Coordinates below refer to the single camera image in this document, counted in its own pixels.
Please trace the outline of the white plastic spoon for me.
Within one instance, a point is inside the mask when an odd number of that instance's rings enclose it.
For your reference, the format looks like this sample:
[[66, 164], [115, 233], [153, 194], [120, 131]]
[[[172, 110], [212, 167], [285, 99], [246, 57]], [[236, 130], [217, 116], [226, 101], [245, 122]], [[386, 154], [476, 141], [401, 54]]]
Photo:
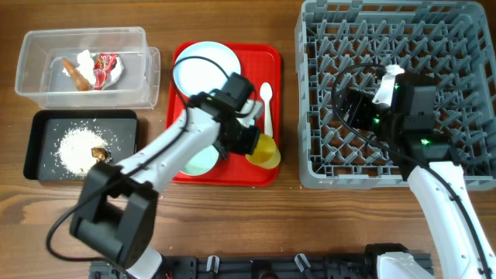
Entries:
[[264, 133], [272, 137], [274, 135], [274, 130], [270, 111], [270, 101], [273, 97], [273, 91], [268, 82], [264, 82], [260, 86], [260, 97], [264, 104]]

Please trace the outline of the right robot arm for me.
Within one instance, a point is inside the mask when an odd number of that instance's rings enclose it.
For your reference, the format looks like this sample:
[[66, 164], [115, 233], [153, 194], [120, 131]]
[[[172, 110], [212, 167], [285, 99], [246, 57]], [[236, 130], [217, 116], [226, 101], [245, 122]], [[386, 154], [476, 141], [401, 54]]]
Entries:
[[382, 74], [375, 95], [331, 89], [336, 118], [386, 152], [429, 225], [445, 278], [493, 278], [495, 253], [474, 211], [453, 141], [435, 130], [436, 84], [423, 74]]

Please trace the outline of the white rice pile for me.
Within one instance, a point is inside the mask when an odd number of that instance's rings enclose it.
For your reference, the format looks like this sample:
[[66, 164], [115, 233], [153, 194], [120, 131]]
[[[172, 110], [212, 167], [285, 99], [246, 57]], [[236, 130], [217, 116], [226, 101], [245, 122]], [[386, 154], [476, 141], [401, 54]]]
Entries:
[[103, 132], [86, 126], [70, 128], [57, 141], [54, 154], [55, 166], [62, 167], [66, 177], [85, 177], [90, 169], [98, 162], [91, 155], [91, 148], [105, 148], [111, 155], [110, 143], [104, 138]]

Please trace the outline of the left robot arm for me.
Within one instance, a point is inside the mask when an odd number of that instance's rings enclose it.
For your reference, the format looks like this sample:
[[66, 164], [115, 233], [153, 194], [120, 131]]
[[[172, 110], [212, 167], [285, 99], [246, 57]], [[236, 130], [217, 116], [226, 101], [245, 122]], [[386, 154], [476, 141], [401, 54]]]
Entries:
[[253, 90], [246, 78], [232, 74], [221, 89], [192, 95], [174, 124], [141, 151], [116, 165], [98, 162], [74, 208], [71, 235], [130, 277], [164, 278], [163, 257], [150, 245], [159, 194], [209, 146], [253, 153], [260, 129], [239, 122]]

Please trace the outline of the light blue plate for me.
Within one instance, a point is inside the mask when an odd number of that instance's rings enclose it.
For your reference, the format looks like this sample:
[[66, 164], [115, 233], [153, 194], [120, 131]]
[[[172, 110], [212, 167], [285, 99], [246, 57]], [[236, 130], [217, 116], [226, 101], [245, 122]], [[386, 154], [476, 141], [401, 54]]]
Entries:
[[181, 62], [174, 68], [174, 81], [186, 97], [221, 89], [227, 81], [217, 66], [199, 57], [217, 63], [227, 75], [241, 74], [239, 58], [226, 45], [212, 41], [193, 43], [179, 53], [176, 62]]

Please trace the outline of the green bowl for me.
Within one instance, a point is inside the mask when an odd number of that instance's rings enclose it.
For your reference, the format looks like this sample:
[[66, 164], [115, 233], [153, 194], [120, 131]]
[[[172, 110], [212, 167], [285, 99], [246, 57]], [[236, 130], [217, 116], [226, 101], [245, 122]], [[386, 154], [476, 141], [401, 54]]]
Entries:
[[200, 176], [208, 173], [217, 163], [219, 152], [214, 146], [204, 148], [194, 155], [180, 170], [182, 174]]

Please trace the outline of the orange carrot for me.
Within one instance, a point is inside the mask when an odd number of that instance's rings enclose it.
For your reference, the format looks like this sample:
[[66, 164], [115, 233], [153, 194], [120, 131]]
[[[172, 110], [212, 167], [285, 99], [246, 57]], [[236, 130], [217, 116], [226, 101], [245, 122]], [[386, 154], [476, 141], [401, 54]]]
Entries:
[[79, 91], [89, 91], [91, 89], [91, 84], [89, 83], [89, 81], [74, 67], [74, 65], [67, 58], [62, 58], [61, 60], [64, 69], [70, 75], [76, 89]]

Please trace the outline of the white tissue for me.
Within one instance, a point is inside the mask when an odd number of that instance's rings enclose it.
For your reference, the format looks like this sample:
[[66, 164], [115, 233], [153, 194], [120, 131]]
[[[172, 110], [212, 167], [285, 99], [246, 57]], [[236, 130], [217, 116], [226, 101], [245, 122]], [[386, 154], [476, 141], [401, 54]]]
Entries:
[[[93, 68], [95, 65], [95, 62], [97, 60], [97, 57], [100, 53], [91, 53], [89, 50], [84, 50], [83, 52], [79, 53], [77, 55], [77, 63], [78, 66], [75, 67], [91, 84], [91, 89], [90, 90], [95, 90], [95, 76], [93, 73]], [[105, 82], [105, 85], [103, 86], [103, 89], [106, 89], [110, 87], [111, 85], [114, 85], [114, 83], [117, 82], [117, 80], [120, 78], [124, 71], [124, 65], [122, 63], [121, 58], [117, 55], [117, 64], [115, 68], [111, 71], [108, 80]], [[63, 69], [63, 72], [70, 77], [68, 72]]]

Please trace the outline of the brown food scrap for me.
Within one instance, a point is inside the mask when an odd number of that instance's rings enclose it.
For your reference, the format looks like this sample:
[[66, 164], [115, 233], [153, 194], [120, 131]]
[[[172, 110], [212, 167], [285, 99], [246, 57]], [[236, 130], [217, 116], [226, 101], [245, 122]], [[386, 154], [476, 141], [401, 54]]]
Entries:
[[93, 147], [91, 148], [91, 155], [101, 162], [109, 162], [111, 160], [110, 153], [102, 147]]

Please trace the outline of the yellow cup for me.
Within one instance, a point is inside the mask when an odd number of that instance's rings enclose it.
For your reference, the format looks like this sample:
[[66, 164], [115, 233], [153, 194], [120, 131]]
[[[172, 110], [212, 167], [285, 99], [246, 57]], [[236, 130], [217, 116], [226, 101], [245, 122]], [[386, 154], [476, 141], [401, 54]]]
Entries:
[[253, 153], [247, 154], [246, 159], [253, 165], [270, 170], [279, 165], [281, 154], [272, 137], [260, 134]]

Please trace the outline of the red snack wrapper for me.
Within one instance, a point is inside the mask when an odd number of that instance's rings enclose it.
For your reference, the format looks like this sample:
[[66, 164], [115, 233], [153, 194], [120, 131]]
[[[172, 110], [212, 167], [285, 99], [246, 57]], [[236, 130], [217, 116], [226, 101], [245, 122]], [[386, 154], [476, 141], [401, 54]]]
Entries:
[[95, 62], [93, 73], [95, 76], [95, 90], [102, 90], [105, 82], [109, 79], [111, 71], [117, 64], [115, 53], [100, 53]]

